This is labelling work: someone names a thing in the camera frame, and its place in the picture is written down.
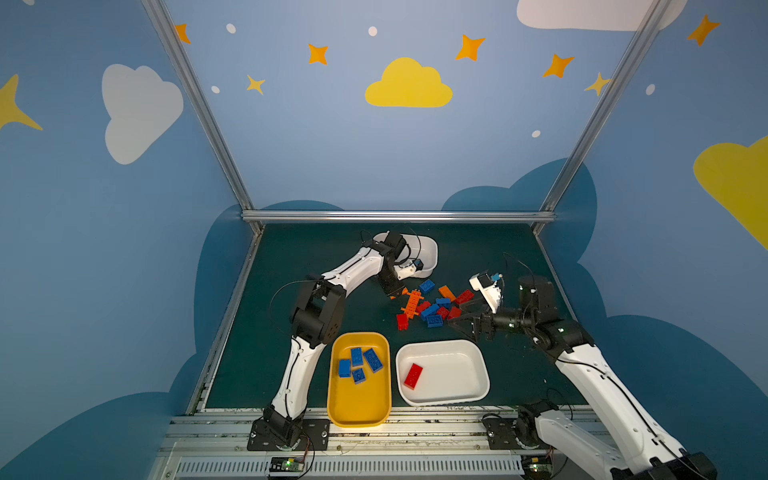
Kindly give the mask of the red cube brick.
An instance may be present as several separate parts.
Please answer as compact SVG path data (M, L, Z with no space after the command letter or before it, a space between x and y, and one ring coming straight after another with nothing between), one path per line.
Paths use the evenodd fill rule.
M397 329L399 331L407 331L410 326L410 319L406 313L400 313L396 315Z

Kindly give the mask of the red 2x4 lego brick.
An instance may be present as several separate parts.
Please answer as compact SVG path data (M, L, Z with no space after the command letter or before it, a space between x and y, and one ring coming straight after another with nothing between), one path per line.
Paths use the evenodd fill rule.
M407 372L403 385L408 389L415 390L422 372L423 367L413 363Z

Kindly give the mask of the blue 2x3 lego brick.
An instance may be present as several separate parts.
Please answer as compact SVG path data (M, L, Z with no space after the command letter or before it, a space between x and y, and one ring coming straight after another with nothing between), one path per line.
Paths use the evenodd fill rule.
M352 368L360 368L364 365L361 347L354 347L350 350L350 363Z

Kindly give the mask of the blue 2x4 brick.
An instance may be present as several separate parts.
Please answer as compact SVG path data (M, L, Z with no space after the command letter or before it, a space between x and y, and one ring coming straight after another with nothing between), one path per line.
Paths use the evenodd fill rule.
M377 373L384 368L382 361L373 348L365 350L363 357L373 373Z

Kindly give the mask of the small blue 2x2 brick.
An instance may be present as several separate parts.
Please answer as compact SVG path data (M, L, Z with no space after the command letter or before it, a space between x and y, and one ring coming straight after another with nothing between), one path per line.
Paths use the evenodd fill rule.
M363 368L354 369L351 372L351 376L355 385L359 385L366 381L366 374Z

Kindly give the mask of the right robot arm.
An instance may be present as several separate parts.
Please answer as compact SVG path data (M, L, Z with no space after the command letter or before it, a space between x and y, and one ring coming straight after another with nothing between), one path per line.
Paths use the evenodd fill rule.
M501 274L478 273L469 284L470 291L456 299L459 320L471 322L474 335L502 330L529 338L580 392L614 441L606 444L553 402L540 400L518 410L514 438L521 447L558 450L594 479L717 477L705 454L688 452L631 394L585 328L559 314L551 281L520 277L516 308L503 304Z

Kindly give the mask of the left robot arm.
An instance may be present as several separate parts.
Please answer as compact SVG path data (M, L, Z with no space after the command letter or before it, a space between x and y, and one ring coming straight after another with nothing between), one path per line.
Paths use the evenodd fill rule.
M290 353L277 393L265 407L263 420L285 438L297 433L307 408L308 392L320 355L339 335L347 297L372 277L384 292L403 287L400 258L409 247L403 235L389 231L382 240L362 243L340 266L301 282L291 315Z

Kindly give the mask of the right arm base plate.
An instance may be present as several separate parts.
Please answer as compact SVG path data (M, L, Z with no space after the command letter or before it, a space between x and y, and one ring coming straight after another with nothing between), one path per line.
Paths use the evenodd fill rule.
M491 450L546 450L551 445L541 438L536 426L537 421L544 426L545 420L553 421L554 425L559 427L564 427L569 422L567 417L556 418L552 415L531 417L524 414L521 418L512 418L502 417L496 413L484 414L480 422L485 428Z

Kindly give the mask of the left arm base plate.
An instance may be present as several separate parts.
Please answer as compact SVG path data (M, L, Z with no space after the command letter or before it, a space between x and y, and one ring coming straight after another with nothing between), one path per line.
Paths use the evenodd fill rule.
M263 418L253 422L247 439L248 451L325 451L328 447L329 428L327 419L304 419L300 423L272 426Z

